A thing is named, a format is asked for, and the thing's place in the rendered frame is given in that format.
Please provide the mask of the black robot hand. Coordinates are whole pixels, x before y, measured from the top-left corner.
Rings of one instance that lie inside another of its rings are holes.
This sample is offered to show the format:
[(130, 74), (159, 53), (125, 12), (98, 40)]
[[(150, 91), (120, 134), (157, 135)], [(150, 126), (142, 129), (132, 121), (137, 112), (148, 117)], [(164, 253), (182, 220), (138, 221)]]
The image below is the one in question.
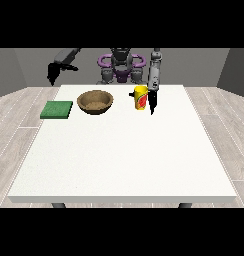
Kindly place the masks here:
[(60, 75), (61, 70), (72, 70), (72, 71), (77, 71), (78, 68), (75, 66), (72, 66), (70, 64), (63, 64), (63, 63), (50, 63), (48, 65), (48, 74), (47, 74), (47, 79), (51, 83), (51, 85), (54, 85), (55, 80), (58, 78)]
[[(130, 93), (130, 96), (134, 98), (134, 91), (132, 93)], [(148, 90), (146, 105), (149, 105), (150, 112), (154, 113), (154, 109), (157, 106), (157, 92), (156, 91), (149, 91)]]

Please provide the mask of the green square pad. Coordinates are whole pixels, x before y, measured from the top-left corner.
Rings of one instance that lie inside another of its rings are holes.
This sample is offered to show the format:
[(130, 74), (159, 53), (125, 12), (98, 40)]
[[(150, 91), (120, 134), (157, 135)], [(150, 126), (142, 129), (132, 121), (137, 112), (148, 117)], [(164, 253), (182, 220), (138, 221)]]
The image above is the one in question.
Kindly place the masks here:
[(69, 117), (72, 101), (48, 101), (41, 114), (41, 119), (67, 119)]

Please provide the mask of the brown wooden bowl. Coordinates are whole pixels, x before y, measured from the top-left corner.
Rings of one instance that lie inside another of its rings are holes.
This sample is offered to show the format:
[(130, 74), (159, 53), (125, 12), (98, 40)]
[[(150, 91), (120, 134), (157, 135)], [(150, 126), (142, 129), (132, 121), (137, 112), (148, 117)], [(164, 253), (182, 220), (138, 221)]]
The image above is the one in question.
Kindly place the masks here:
[(77, 98), (79, 108), (90, 115), (105, 113), (113, 103), (113, 96), (106, 91), (92, 90), (82, 93)]

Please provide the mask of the grey purple robot trunk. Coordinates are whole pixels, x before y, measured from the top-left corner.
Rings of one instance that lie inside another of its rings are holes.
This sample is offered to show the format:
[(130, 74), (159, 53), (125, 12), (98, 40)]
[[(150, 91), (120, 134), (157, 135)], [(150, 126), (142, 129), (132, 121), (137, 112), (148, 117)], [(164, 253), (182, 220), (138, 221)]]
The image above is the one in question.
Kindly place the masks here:
[(118, 83), (126, 83), (128, 79), (133, 84), (142, 84), (143, 68), (146, 58), (132, 54), (130, 48), (112, 48), (110, 54), (103, 54), (97, 60), (101, 68), (101, 80), (98, 84), (111, 84), (113, 79)]

